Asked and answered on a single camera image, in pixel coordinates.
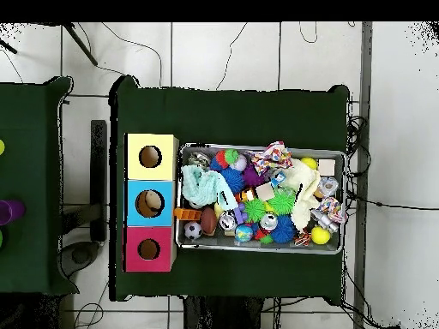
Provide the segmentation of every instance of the yellow ball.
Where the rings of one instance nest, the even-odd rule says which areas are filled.
[[[317,170],[317,162],[313,158],[301,158],[300,161],[307,164],[311,169]]]
[[[331,238],[331,234],[328,230],[323,229],[322,227],[314,227],[311,230],[311,240],[313,243],[317,245],[324,245]]]

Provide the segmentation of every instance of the yellow object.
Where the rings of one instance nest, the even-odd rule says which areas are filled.
[[[174,135],[126,134],[128,179],[175,180],[177,150]]]
[[[300,161],[307,164],[312,170],[317,170],[317,162],[313,158],[301,158]]]
[[[215,216],[217,219],[220,217],[220,214],[224,211],[224,209],[222,209],[218,203],[215,203],[213,205],[213,210],[215,211]]]
[[[264,202],[265,212],[274,212],[274,209],[268,204],[268,202]]]
[[[324,245],[331,238],[331,234],[328,230],[323,229],[322,227],[314,227],[311,230],[311,240],[313,243],[317,245]]]

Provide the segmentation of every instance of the wooden block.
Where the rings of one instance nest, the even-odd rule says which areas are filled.
[[[321,176],[334,176],[335,175],[335,160],[332,159],[319,159],[319,165],[317,167]]]
[[[126,272],[169,272],[177,256],[172,227],[127,227]]]
[[[173,181],[178,139],[174,135],[126,134],[128,179]]]
[[[266,182],[265,184],[256,187],[256,194],[260,200],[264,200],[264,201],[271,200],[272,198],[274,198],[274,191],[273,191],[273,187],[271,186],[271,183]]]
[[[128,226],[173,225],[175,182],[128,180]]]

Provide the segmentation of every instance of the dark green tablecloth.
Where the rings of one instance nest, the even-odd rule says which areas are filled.
[[[58,112],[71,79],[43,85],[0,84],[0,199],[26,205],[23,218],[0,227],[0,291],[75,292],[57,269],[61,232]]]
[[[121,77],[111,89],[111,295],[323,296],[341,298],[342,254],[261,254],[180,249],[169,273],[122,272],[123,134],[174,134],[180,144],[206,142],[346,150],[344,86],[329,92],[196,91],[139,88]]]

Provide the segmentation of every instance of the gray bin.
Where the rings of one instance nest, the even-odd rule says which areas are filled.
[[[216,144],[200,144],[187,143],[180,146],[178,151],[178,165],[187,165],[189,156],[192,152],[205,153],[209,158],[212,158],[215,153],[222,149],[234,148],[240,153],[249,156],[245,151],[263,151],[265,147],[237,147],[233,145],[216,145]],[[340,203],[343,203],[342,212],[345,213],[346,207],[346,155],[342,152],[335,152],[329,150],[312,150],[312,149],[293,149],[288,148],[292,152],[295,159],[303,157],[311,157],[313,159],[333,159],[335,160],[335,179],[339,183],[339,188],[336,193],[336,198]],[[181,208],[192,209],[189,202],[184,199],[182,195],[183,176],[178,168],[178,184],[177,184],[177,206]],[[237,242],[233,236],[225,236],[224,231],[217,226],[213,236],[202,235],[196,240],[190,240],[184,235],[184,225],[188,221],[176,221],[176,242],[180,248],[208,248],[208,249],[222,249],[231,251],[254,251],[254,252],[271,252],[271,253],[288,253],[288,254],[337,254],[343,248],[345,226],[340,225],[339,231],[333,233],[328,243],[324,245],[317,245],[310,242],[308,246],[295,246],[294,242],[290,243],[260,243],[257,240],[249,242]]]

